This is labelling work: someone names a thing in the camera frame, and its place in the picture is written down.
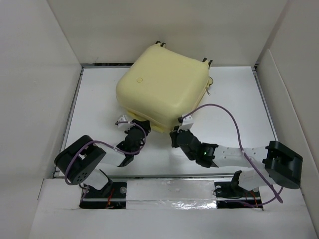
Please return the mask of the yellow hard-shell suitcase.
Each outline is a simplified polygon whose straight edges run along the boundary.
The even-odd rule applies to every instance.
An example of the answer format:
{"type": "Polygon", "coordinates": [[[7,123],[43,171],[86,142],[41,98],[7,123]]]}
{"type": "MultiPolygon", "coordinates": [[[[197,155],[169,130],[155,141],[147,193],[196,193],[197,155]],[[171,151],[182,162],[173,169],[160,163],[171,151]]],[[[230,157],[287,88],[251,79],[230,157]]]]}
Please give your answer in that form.
{"type": "Polygon", "coordinates": [[[170,51],[157,41],[118,81],[117,101],[132,118],[150,121],[157,132],[169,132],[212,85],[211,64],[206,58],[199,61],[170,51]]]}

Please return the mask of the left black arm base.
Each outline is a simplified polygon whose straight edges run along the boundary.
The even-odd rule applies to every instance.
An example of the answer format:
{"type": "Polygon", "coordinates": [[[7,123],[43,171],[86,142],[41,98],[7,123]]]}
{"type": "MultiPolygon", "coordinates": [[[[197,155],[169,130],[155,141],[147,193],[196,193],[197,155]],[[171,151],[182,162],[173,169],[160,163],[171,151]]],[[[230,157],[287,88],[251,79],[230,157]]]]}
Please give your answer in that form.
{"type": "Polygon", "coordinates": [[[89,192],[80,201],[81,209],[125,209],[127,182],[113,182],[107,189],[105,196],[101,192],[89,187],[89,192]]]}

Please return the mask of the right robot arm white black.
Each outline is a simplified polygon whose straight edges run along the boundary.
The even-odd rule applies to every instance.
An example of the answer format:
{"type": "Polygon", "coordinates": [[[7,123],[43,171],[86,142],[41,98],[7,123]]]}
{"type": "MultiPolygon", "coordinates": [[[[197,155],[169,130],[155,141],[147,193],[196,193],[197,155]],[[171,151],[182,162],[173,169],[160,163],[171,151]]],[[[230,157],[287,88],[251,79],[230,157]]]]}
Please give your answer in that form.
{"type": "Polygon", "coordinates": [[[299,189],[303,158],[278,141],[257,148],[235,148],[201,142],[189,130],[170,132],[171,145],[180,148],[190,161],[205,168],[245,167],[234,173],[230,190],[236,196],[257,187],[279,185],[299,189]]]}

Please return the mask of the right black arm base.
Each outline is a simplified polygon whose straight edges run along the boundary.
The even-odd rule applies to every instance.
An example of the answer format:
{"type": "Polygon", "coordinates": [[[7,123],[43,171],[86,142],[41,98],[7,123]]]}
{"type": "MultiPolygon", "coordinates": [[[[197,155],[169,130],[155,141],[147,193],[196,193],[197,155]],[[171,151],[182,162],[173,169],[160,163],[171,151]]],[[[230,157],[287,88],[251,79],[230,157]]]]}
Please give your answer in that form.
{"type": "Polygon", "coordinates": [[[231,181],[215,181],[213,195],[218,209],[263,208],[259,189],[247,191],[239,187],[239,176],[236,171],[231,181]]]}

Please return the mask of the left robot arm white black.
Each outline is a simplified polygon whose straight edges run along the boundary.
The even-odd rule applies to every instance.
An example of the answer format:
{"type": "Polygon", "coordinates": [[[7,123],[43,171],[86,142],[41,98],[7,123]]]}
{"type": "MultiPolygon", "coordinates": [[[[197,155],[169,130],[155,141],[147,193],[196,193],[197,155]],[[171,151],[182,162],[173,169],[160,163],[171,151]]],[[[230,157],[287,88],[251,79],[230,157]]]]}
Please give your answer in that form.
{"type": "Polygon", "coordinates": [[[96,167],[100,163],[123,168],[130,164],[144,147],[151,131],[148,120],[125,120],[116,122],[118,127],[127,127],[126,137],[113,146],[93,140],[84,135],[60,152],[54,159],[55,165],[64,174],[68,185],[80,185],[84,194],[94,193],[99,197],[107,197],[112,190],[112,180],[96,167]]]}

